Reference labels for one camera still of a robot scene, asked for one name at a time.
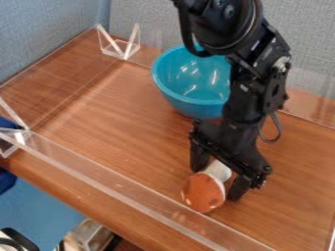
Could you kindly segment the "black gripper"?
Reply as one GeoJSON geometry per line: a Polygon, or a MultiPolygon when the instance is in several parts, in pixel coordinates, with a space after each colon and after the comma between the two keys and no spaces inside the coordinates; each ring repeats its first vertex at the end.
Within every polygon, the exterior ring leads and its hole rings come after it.
{"type": "Polygon", "coordinates": [[[238,174],[228,199],[238,201],[251,188],[264,185],[272,167],[256,147],[258,124],[235,124],[223,120],[220,124],[195,120],[190,138],[190,168],[200,172],[208,165],[210,157],[218,158],[238,174]]]}

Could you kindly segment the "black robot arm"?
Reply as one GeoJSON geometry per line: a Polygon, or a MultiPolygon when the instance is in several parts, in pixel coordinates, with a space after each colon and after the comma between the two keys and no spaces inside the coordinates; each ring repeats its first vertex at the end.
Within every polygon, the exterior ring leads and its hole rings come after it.
{"type": "Polygon", "coordinates": [[[264,185],[272,174],[256,141],[262,127],[290,99],[286,81],[292,68],[291,47],[263,15],[262,0],[170,0],[178,10],[187,51],[200,58],[223,55],[231,63],[231,94],[218,124],[195,120],[190,166],[203,170],[216,158],[236,173],[228,198],[264,185]]]}

